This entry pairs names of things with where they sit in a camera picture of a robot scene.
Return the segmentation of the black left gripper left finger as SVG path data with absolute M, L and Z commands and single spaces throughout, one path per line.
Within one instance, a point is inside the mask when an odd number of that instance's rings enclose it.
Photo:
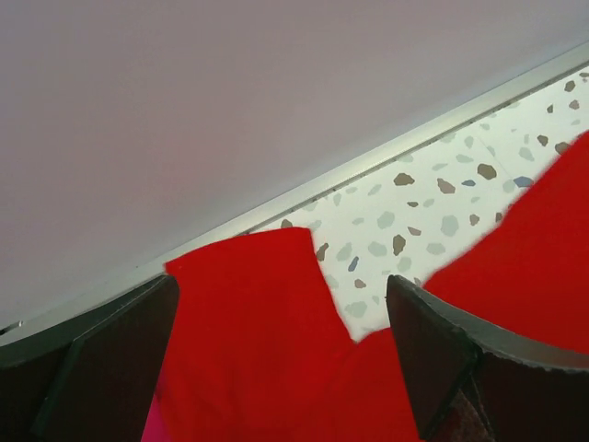
M 2 346 L 2 440 L 140 440 L 178 303 L 161 275 Z

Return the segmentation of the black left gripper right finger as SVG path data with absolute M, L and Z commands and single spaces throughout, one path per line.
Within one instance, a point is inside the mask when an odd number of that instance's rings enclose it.
M 454 307 L 400 275 L 387 312 L 423 441 L 585 441 L 588 357 Z

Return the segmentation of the red t-shirt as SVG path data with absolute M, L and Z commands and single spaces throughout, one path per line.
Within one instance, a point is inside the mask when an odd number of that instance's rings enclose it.
M 172 441 L 414 441 L 389 330 L 351 338 L 301 227 L 169 262 L 179 307 L 153 408 Z M 579 137 L 427 291 L 588 350 L 588 139 Z

